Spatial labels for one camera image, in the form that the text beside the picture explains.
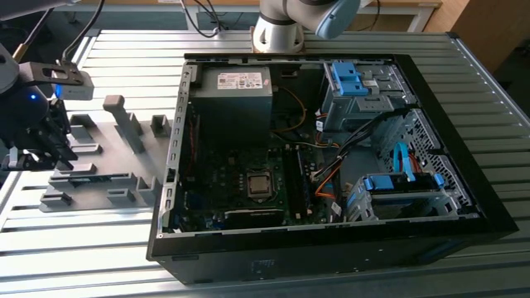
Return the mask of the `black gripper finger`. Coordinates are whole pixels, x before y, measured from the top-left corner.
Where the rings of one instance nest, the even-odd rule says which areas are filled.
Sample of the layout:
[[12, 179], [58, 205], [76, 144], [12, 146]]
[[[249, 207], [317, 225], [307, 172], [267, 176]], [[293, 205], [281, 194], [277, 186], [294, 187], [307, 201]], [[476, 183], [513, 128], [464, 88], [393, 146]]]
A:
[[50, 108], [43, 119], [43, 127], [51, 142], [50, 153], [58, 160], [58, 169], [74, 169], [71, 161], [78, 160], [78, 155], [71, 149], [67, 135], [71, 133], [71, 124], [67, 116], [64, 101], [52, 99], [48, 101]]
[[47, 155], [38, 157], [24, 153], [18, 148], [11, 148], [2, 161], [3, 171], [47, 171], [56, 167], [58, 160]]

